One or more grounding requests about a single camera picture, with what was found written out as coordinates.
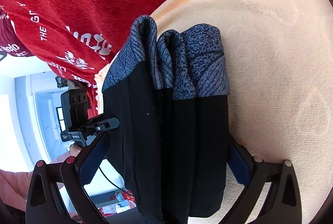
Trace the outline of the person's left hand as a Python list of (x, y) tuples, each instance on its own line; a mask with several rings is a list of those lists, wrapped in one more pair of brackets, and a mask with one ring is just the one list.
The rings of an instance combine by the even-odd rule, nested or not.
[[(82, 85), (79, 81), (67, 80), (67, 84), (68, 84), (68, 89), (69, 90), (81, 89), (82, 88)], [(80, 153), (81, 150), (82, 150), (82, 148), (80, 146), (78, 146), (77, 144), (75, 144), (75, 143), (70, 145), (70, 155), (71, 156), (77, 156)]]

